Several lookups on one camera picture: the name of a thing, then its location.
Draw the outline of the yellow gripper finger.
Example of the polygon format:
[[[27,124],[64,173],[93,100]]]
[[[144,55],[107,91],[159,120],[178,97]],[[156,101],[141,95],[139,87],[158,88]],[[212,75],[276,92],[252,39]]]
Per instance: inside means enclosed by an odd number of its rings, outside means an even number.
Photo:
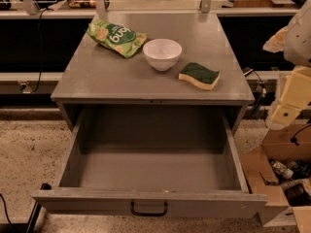
[[[296,66],[286,76],[280,101],[300,110],[311,102],[311,68]]]
[[[271,130],[281,130],[289,126],[300,115],[300,109],[286,105],[273,103],[268,109],[266,126]]]

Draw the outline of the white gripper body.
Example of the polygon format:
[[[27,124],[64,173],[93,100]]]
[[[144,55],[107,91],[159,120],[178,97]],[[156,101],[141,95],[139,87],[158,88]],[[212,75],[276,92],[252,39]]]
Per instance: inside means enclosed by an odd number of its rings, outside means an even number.
[[[287,88],[288,76],[286,74],[280,74],[275,90],[275,100],[272,105],[272,112],[274,114],[280,114],[281,116],[287,116],[289,114],[289,98]]]

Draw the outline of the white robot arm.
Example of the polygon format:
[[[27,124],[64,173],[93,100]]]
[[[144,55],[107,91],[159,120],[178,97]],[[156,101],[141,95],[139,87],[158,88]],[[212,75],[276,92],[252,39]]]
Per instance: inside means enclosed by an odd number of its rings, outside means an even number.
[[[311,102],[311,0],[306,0],[289,24],[262,47],[279,52],[294,65],[277,82],[276,98],[268,111],[267,127],[280,130],[290,125]]]

